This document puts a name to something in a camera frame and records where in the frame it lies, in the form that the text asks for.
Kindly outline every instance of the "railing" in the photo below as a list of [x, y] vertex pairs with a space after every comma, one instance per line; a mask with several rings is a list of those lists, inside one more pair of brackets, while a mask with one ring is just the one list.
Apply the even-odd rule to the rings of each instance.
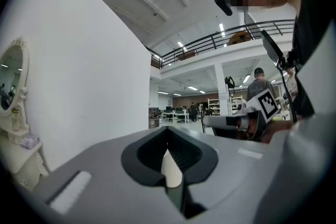
[[294, 20], [259, 22], [236, 26], [230, 29], [225, 29], [222, 32], [216, 32], [188, 43], [184, 47], [177, 48], [163, 56], [149, 48], [147, 49], [152, 54], [152, 66], [161, 69], [167, 65], [172, 65], [178, 61], [194, 57], [208, 50], [215, 50], [233, 44], [259, 39], [261, 38], [260, 32], [262, 30], [266, 30], [270, 36], [283, 36], [284, 34], [292, 33], [293, 27]]

